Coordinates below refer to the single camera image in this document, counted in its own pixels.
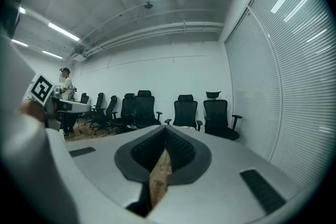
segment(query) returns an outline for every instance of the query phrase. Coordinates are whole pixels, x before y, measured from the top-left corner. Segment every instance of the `floor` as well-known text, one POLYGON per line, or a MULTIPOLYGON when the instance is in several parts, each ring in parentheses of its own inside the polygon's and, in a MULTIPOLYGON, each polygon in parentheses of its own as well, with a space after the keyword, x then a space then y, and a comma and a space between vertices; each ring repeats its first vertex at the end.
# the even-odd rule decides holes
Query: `floor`
MULTIPOLYGON (((108 129, 110 130, 110 134, 108 134, 107 130, 103 129, 99 130, 95 135, 94 132, 96 129, 92 130, 89 127, 90 124, 91 123, 85 124, 84 119, 79 119, 79 121, 76 122, 73 127, 74 133, 69 133, 69 135, 65 136, 65 141, 70 142, 98 137, 106 137, 115 135, 120 132, 118 128, 108 127, 108 129)), ((149 189, 152 208, 154 208, 165 195, 167 190, 167 179, 169 175, 171 175, 171 173, 172 169, 169 154, 165 150, 150 175, 149 189)))

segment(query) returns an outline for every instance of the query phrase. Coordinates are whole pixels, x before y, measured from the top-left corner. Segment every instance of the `chair backrest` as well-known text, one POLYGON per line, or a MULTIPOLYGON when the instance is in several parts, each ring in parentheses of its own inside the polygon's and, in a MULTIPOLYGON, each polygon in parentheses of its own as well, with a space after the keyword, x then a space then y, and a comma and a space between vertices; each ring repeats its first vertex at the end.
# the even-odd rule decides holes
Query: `chair backrest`
POLYGON ((111 101, 109 106, 106 108, 106 116, 112 116, 112 111, 117 104, 117 97, 115 95, 111 96, 111 101))
POLYGON ((97 98, 97 102, 96 102, 96 108, 100 108, 102 103, 103 103, 103 98, 104 98, 104 93, 100 92, 98 93, 98 98, 97 98))
POLYGON ((89 98, 90 98, 90 97, 86 95, 86 92, 85 92, 85 93, 82 93, 82 96, 81 96, 81 98, 80 98, 80 102, 81 102, 82 104, 87 104, 88 101, 89 101, 89 98))
POLYGON ((154 115, 155 98, 151 91, 139 91, 135 97, 135 118, 136 119, 152 119, 154 115))
POLYGON ((206 116, 211 118, 213 127, 227 127, 227 101, 205 100, 203 102, 206 116))
POLYGON ((120 116, 123 118, 125 115, 130 115, 135 110, 134 93, 126 93, 125 98, 122 99, 122 107, 120 116))
POLYGON ((196 128, 197 102, 192 94, 179 95, 178 101, 174 102, 176 126, 190 126, 196 128))

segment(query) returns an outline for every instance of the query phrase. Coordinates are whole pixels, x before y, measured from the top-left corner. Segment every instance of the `black pants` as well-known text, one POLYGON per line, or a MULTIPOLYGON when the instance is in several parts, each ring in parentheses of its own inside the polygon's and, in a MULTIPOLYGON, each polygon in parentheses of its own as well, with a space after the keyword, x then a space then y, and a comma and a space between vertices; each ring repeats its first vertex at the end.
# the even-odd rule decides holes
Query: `black pants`
POLYGON ((76 120, 77 120, 77 117, 78 117, 78 113, 64 113, 63 115, 63 130, 64 131, 67 131, 67 130, 71 130, 73 129, 75 123, 76 123, 76 120))

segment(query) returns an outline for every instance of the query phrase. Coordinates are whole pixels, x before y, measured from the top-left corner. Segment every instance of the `office chair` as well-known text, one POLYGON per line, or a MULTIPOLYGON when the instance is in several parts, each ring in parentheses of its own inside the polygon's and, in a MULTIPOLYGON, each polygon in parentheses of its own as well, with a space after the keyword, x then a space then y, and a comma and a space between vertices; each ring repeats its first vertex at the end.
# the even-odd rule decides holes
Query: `office chair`
MULTIPOLYGON (((197 102, 194 101, 193 95, 179 95, 177 100, 178 101, 174 102, 175 119, 173 124, 176 126, 189 126, 196 128, 197 123, 197 130, 200 131, 203 122, 196 120, 197 102)), ((164 123, 169 125, 170 121, 171 119, 167 119, 164 123)))
POLYGON ((114 107, 117 104, 117 97, 115 95, 113 95, 111 97, 111 101, 109 106, 106 109, 106 114, 104 114, 104 110, 102 108, 97 108, 97 114, 93 114, 92 115, 92 123, 98 123, 99 125, 97 126, 98 129, 95 130, 94 134, 96 134, 99 130, 101 129, 106 129, 108 131, 108 134, 110 134, 110 130, 107 128, 107 125, 109 123, 109 121, 112 119, 112 111, 114 109, 114 107))
POLYGON ((137 128, 145 128, 153 125, 161 125, 160 115, 162 112, 157 111, 158 117, 154 115, 155 98, 151 91, 139 91, 135 97, 135 125, 137 128))
POLYGON ((122 99, 120 118, 116 117, 117 111, 113 111, 112 114, 114 119, 110 120, 111 126, 119 127, 124 132, 133 131, 133 129, 127 128, 127 125, 131 125, 134 123, 134 117, 135 117, 134 93, 126 93, 125 98, 122 99))
POLYGON ((96 109, 98 109, 98 108, 101 107, 101 104, 103 103, 103 98, 104 98, 104 93, 103 92, 98 93, 97 102, 96 102, 96 105, 94 105, 94 108, 91 107, 91 111, 90 112, 84 113, 85 117, 88 117, 88 118, 91 119, 91 120, 85 122, 84 125, 86 125, 87 123, 91 122, 90 127, 92 126, 92 115, 96 114, 97 113, 96 109))
POLYGON ((239 138, 239 134, 235 131, 237 119, 242 119, 242 116, 232 115, 235 118, 233 128, 228 127, 227 123, 227 101, 216 100, 220 92, 206 92, 206 95, 211 100, 203 102, 206 116, 205 118, 205 133, 219 136, 222 138, 235 140, 239 138))
MULTIPOLYGON (((86 92, 82 93, 81 97, 80 97, 80 103, 82 104, 87 104, 89 101, 89 96, 87 96, 86 92)), ((79 121, 79 119, 86 119, 84 113, 80 113, 78 118, 77 118, 77 122, 79 121)))

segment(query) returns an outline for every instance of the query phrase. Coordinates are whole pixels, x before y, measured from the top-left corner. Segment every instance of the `standing person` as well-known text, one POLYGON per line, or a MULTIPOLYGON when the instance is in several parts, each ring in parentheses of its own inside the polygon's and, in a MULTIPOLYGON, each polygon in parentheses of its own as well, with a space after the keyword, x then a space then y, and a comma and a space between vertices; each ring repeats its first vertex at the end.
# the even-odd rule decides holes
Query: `standing person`
MULTIPOLYGON (((65 78, 64 85, 61 89, 62 99, 63 100, 70 100, 72 95, 75 93, 75 87, 72 85, 72 81, 69 78, 70 70, 69 68, 62 68, 62 77, 65 78)), ((72 113, 63 113, 63 134, 68 135, 69 132, 74 132, 74 124, 76 122, 78 114, 72 113)))

